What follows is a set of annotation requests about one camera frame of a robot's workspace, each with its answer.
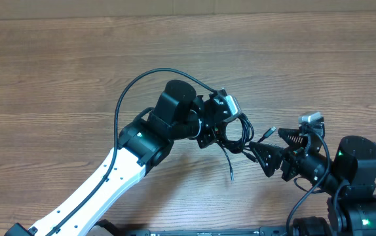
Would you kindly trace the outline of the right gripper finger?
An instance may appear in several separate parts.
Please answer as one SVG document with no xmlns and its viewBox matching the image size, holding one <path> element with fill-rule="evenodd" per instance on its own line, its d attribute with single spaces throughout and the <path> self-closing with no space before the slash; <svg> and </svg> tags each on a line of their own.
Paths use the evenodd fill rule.
<svg viewBox="0 0 376 236">
<path fill-rule="evenodd" d="M 266 177 L 271 177 L 280 168 L 283 160 L 282 153 L 284 151 L 282 147 L 250 142 L 249 149 L 252 154 L 248 155 L 248 159 L 260 164 Z"/>
<path fill-rule="evenodd" d="M 299 129 L 279 128 L 278 135 L 290 147 L 303 148 L 306 146 L 306 140 L 300 135 Z"/>
</svg>

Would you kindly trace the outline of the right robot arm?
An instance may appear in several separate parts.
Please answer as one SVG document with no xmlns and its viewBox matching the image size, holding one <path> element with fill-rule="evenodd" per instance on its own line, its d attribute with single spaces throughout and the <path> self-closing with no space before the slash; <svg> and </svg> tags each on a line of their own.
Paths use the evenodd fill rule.
<svg viewBox="0 0 376 236">
<path fill-rule="evenodd" d="M 376 143 L 361 136 L 345 136 L 334 157 L 324 141 L 323 125 L 281 128 L 282 148 L 250 142 L 249 158 L 259 163 L 266 176 L 282 171 L 285 181 L 304 178 L 311 183 L 306 191 L 327 193 L 328 218 L 286 220 L 286 235 L 372 235 L 376 236 Z"/>
</svg>

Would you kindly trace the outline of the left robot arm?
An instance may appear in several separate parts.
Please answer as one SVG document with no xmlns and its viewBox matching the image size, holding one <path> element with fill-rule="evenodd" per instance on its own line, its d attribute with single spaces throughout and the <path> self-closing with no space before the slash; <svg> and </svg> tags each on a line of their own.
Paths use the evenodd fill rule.
<svg viewBox="0 0 376 236">
<path fill-rule="evenodd" d="M 240 113 L 236 99 L 223 89 L 203 100 L 189 83 L 167 82 L 156 106 L 120 131 L 117 148 L 70 197 L 30 228 L 16 223 L 6 234 L 87 235 L 123 193 L 168 156 L 176 140 L 196 140 L 205 148 Z"/>
</svg>

